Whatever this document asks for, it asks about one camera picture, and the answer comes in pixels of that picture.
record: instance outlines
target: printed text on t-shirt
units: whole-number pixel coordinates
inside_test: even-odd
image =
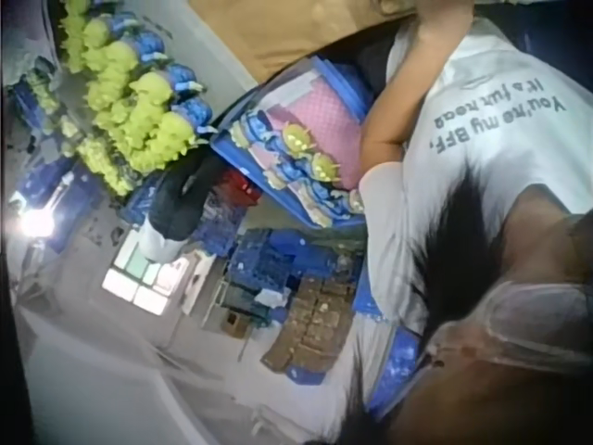
[[[502,130],[505,125],[552,110],[560,113],[566,111],[566,107],[557,96],[546,93],[538,78],[503,83],[487,95],[466,101],[436,118],[437,132],[430,147],[436,148],[440,154],[457,144],[468,143],[480,134]]]

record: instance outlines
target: white t-shirt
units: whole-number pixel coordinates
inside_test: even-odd
[[[411,27],[398,34],[388,74],[412,35]],[[593,208],[593,95],[483,19],[428,93],[404,161],[376,166],[360,182],[372,294],[387,319],[417,331],[424,308],[410,293],[411,247],[467,160],[488,176],[487,221],[531,184],[546,185],[571,213]]]

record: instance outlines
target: window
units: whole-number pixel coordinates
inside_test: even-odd
[[[128,233],[105,275],[103,288],[140,309],[161,315],[190,262],[181,257],[171,264],[152,264],[140,253],[139,237],[135,230]]]

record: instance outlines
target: woman's arm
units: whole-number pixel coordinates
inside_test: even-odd
[[[373,105],[362,130],[361,174],[403,160],[421,102],[473,21],[473,0],[418,0],[420,26],[403,65]]]

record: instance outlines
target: light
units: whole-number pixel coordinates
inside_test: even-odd
[[[23,234],[31,238],[48,238],[54,233],[56,223],[50,210],[32,209],[20,217],[20,228]]]

